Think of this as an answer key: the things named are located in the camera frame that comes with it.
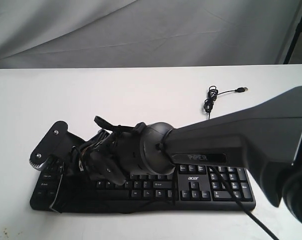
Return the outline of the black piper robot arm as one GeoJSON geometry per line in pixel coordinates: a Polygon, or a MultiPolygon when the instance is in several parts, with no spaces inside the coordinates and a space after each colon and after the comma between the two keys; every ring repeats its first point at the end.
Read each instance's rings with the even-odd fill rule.
{"type": "Polygon", "coordinates": [[[181,128],[168,123],[115,126],[76,150],[88,177],[123,184],[129,174],[171,174],[177,165],[246,168],[275,207],[302,223],[302,86],[257,106],[181,128]]]}

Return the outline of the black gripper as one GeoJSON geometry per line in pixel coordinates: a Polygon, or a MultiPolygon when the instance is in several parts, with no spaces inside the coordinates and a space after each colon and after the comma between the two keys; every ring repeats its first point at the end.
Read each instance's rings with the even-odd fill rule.
{"type": "Polygon", "coordinates": [[[65,159],[68,178],[85,183],[106,179],[119,186],[125,183],[125,170],[115,153],[118,134],[102,129],[88,141],[69,132],[66,135],[70,142],[65,159]]]}

